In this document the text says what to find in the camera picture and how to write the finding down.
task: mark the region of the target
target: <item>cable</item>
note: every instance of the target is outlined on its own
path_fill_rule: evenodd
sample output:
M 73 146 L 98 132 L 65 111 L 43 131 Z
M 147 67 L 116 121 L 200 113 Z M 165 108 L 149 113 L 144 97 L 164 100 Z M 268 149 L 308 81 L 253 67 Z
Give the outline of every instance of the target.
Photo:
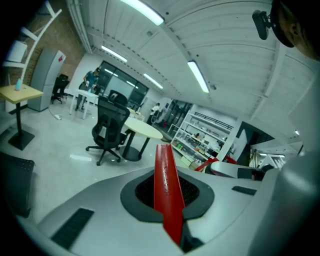
M 52 114 L 52 112 L 51 112 L 51 110 L 50 110 L 50 108 L 49 108 L 49 107 L 48 107 L 48 110 L 49 110 L 50 114 L 51 114 L 54 118 L 56 118 L 56 117 L 55 117 L 55 115 L 54 115 L 54 114 Z

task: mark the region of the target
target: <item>water bottle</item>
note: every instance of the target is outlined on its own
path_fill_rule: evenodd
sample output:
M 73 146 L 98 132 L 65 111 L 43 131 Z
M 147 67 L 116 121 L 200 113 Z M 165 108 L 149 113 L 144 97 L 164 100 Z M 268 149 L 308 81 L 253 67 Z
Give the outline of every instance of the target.
M 16 81 L 15 90 L 20 91 L 20 88 L 21 88 L 21 79 L 19 78 L 18 81 Z

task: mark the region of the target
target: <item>black table base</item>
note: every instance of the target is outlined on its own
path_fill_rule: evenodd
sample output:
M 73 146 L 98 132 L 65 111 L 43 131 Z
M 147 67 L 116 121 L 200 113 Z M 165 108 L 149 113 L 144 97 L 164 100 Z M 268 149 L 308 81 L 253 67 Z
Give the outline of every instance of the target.
M 17 132 L 11 139 L 9 139 L 9 143 L 17 149 L 24 150 L 35 136 L 25 130 L 22 130 L 21 133 L 22 135 Z
M 131 146 L 132 140 L 134 139 L 135 135 L 136 135 L 136 133 L 134 131 L 131 131 L 131 134 L 130 134 L 130 137 L 129 137 L 127 144 L 119 150 L 120 155 L 124 159 L 126 159 L 128 161 L 132 161 L 132 162 L 136 162 L 141 159 L 142 154 L 145 151 L 145 148 L 150 140 L 150 138 L 146 138 L 141 150 L 138 151 L 136 148 Z
M 9 139 L 9 143 L 17 149 L 24 150 L 29 142 L 35 137 L 33 134 L 22 130 L 21 128 L 21 116 L 20 116 L 20 102 L 15 105 L 16 107 L 16 125 L 18 132 Z

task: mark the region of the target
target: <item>pipe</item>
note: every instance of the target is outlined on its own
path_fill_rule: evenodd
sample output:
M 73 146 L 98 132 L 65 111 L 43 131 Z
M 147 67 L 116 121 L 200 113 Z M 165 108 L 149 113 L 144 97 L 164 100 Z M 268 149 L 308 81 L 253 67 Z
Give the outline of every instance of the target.
M 83 31 L 84 40 L 88 45 L 89 53 L 92 54 L 91 46 L 90 46 L 90 43 L 89 43 L 89 39 L 88 39 L 87 31 L 86 31 L 86 28 L 85 28 L 85 25 L 84 25 L 84 21 L 82 19 L 82 15 L 81 15 L 81 11 L 80 11 L 79 1 L 78 0 L 74 0 L 74 6 L 75 6 L 76 13 L 78 15 L 78 19 L 79 19 L 79 23 L 80 23 L 80 29 Z
M 154 209 L 163 214 L 164 230 L 179 246 L 185 202 L 170 144 L 156 146 L 153 196 Z
M 76 29 L 76 32 L 78 33 L 78 35 L 79 35 L 79 37 L 80 37 L 80 40 L 81 40 L 81 42 L 82 42 L 83 47 L 84 47 L 85 50 L 89 53 L 89 52 L 90 52 L 90 51 L 89 51 L 89 47 L 88 47 L 88 45 L 86 44 L 86 41 L 85 41 L 85 39 L 84 39 L 84 37 L 83 37 L 82 31 L 80 30 L 80 24 L 79 24 L 79 21 L 78 21 L 78 16 L 77 16 L 77 14 L 76 14 L 76 9 L 75 9 L 75 7 L 74 7 L 73 5 L 74 5 L 74 3 L 72 3 L 71 0 L 68 0 L 68 1 L 67 1 L 67 7 L 68 7 L 68 9 L 69 9 L 70 16 L 71 16 L 71 19 L 72 19 L 72 21 L 73 21 L 73 24 L 74 24 L 74 27 L 75 27 L 75 29 Z

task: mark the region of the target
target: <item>refrigerator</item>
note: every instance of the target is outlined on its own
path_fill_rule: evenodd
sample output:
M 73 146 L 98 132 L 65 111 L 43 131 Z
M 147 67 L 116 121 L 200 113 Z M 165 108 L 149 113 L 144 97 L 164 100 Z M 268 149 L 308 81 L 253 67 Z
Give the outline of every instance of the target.
M 28 108 L 42 111 L 50 106 L 56 78 L 65 59 L 66 56 L 61 51 L 43 48 L 30 84 L 32 88 L 43 92 L 43 95 L 35 99 L 29 99 Z

